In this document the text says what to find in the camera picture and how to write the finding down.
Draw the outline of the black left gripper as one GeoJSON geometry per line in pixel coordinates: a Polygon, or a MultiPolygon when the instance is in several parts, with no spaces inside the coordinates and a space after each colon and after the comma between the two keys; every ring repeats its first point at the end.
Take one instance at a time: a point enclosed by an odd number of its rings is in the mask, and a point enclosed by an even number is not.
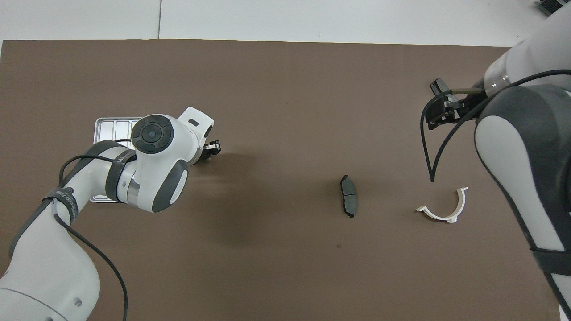
{"type": "Polygon", "coordinates": [[[198,140],[198,151],[194,156],[194,163],[198,163],[204,159],[210,158],[212,155],[218,155],[222,151],[219,140],[211,141],[207,144],[206,140],[210,134],[212,127],[204,130],[196,130],[195,135],[198,140]]]}

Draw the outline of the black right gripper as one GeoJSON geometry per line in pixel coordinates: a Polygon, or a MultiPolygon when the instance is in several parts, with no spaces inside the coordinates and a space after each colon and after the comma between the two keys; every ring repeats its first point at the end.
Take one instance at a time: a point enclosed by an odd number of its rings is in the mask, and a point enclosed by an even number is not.
{"type": "Polygon", "coordinates": [[[466,93],[463,99],[455,94],[446,96],[445,103],[430,104],[426,110],[426,124],[429,130],[449,122],[459,122],[469,111],[486,98],[485,91],[466,93]]]}

